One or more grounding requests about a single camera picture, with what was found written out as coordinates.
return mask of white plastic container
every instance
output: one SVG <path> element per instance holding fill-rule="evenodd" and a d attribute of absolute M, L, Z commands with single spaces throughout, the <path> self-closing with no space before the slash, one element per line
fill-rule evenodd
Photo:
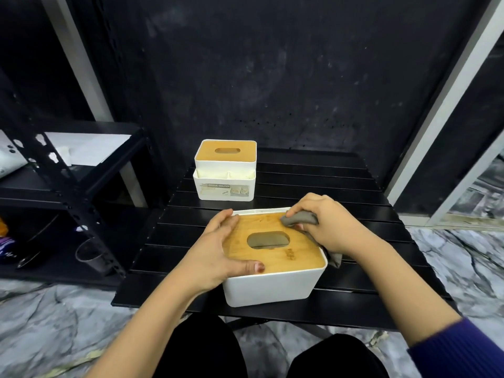
<path fill-rule="evenodd" d="M 247 209 L 234 211 L 233 215 L 279 213 L 287 212 L 289 208 Z M 321 268 L 227 279 L 222 284 L 227 304 L 232 307 L 239 307 L 307 298 L 327 267 L 327 258 L 321 248 L 320 252 L 325 260 L 325 265 Z"/>
<path fill-rule="evenodd" d="M 207 155 L 211 155 L 206 157 L 209 160 L 198 159 L 205 143 Z M 210 144 L 215 147 L 215 153 L 208 151 Z M 247 151 L 247 157 L 238 148 L 241 146 L 243 152 Z M 250 202 L 254 198 L 256 163 L 257 143 L 253 140 L 205 139 L 196 152 L 196 170 L 192 175 L 198 197 L 201 200 Z"/>

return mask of gray cloth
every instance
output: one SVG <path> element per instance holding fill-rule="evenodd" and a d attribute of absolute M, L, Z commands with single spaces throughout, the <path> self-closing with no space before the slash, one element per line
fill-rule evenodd
<path fill-rule="evenodd" d="M 305 224 L 318 225 L 317 215 L 310 211 L 299 211 L 298 213 L 292 215 L 290 218 L 282 216 L 280 218 L 280 221 L 284 226 L 294 229 L 296 224 L 305 223 Z M 324 250 L 329 260 L 329 264 L 337 268 L 341 266 L 341 259 L 343 258 L 342 254 L 333 254 L 331 252 L 328 252 L 327 249 L 325 249 L 322 245 L 318 244 L 318 242 L 313 238 L 312 235 L 310 235 L 309 232 L 301 230 L 299 230 L 299 232 L 304 233 L 306 236 L 310 238 L 311 241 L 313 241 L 315 244 L 317 244 L 320 248 Z"/>

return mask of black pants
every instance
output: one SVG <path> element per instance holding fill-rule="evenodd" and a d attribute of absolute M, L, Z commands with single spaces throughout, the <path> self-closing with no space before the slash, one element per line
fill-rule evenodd
<path fill-rule="evenodd" d="M 232 330 L 220 318 L 195 313 L 173 331 L 154 378 L 246 378 L 241 352 Z M 381 361 L 357 338 L 335 334 L 294 358 L 287 374 L 287 378 L 324 376 L 386 378 L 389 375 Z"/>

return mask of person's right hand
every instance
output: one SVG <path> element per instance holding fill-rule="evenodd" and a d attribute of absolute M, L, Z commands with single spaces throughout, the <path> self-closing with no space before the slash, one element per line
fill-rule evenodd
<path fill-rule="evenodd" d="M 348 254 L 354 257 L 372 241 L 383 241 L 364 227 L 341 204 L 327 195 L 308 193 L 285 214 L 291 217 L 301 211 L 311 211 L 318 217 L 318 225 L 298 224 L 308 231 L 329 252 Z"/>

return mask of forearm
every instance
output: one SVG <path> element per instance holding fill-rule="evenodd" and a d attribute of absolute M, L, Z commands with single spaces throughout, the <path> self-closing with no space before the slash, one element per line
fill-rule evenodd
<path fill-rule="evenodd" d="M 369 237 L 362 248 L 354 257 L 409 346 L 461 319 L 387 242 Z"/>
<path fill-rule="evenodd" d="M 150 378 L 181 316 L 196 297 L 175 269 L 152 292 L 86 378 Z"/>

